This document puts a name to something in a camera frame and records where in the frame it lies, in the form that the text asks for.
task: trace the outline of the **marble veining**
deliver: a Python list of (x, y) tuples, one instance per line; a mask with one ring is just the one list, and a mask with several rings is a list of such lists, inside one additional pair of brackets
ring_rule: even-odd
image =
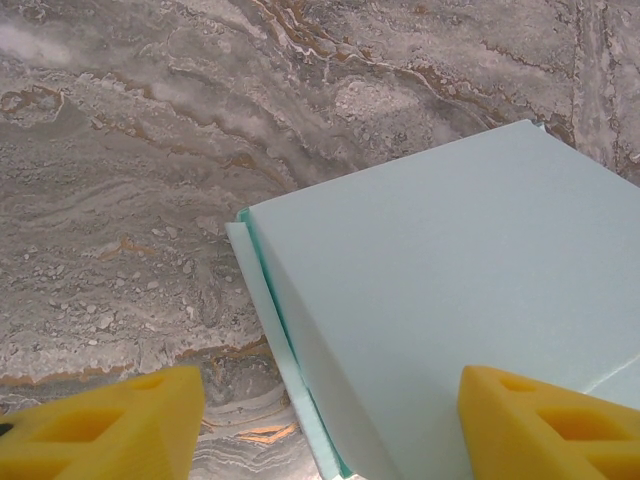
[(193, 479), (317, 478), (224, 222), (523, 118), (640, 183), (635, 0), (0, 0), (0, 407), (203, 372)]

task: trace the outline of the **rectangular cutout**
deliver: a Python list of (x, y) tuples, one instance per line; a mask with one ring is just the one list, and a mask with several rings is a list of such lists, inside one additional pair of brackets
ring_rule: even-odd
[(31, 440), (34, 442), (92, 442), (122, 416), (121, 409), (85, 409), (56, 418)]
[(546, 408), (538, 415), (565, 440), (630, 440), (613, 420), (586, 408)]

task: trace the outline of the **foam board edge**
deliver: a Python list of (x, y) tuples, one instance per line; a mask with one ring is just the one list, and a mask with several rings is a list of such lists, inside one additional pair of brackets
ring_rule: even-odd
[(324, 480), (344, 480), (340, 474), (340, 464), (333, 453), (331, 441), (282, 328), (247, 225), (244, 222), (232, 222), (227, 223), (225, 227), (289, 398), (298, 415), (302, 431), (309, 441), (320, 475)]

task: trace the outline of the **marble surface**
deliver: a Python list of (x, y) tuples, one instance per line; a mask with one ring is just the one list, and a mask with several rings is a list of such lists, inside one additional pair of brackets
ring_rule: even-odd
[(175, 364), (192, 479), (315, 479), (224, 222), (522, 118), (640, 183), (636, 0), (1, 0), (0, 407)]

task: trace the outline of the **gray marble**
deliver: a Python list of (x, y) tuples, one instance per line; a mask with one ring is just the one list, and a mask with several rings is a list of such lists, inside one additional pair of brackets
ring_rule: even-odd
[(193, 479), (317, 478), (224, 233), (522, 118), (640, 183), (635, 0), (1, 0), (0, 406), (175, 364)]

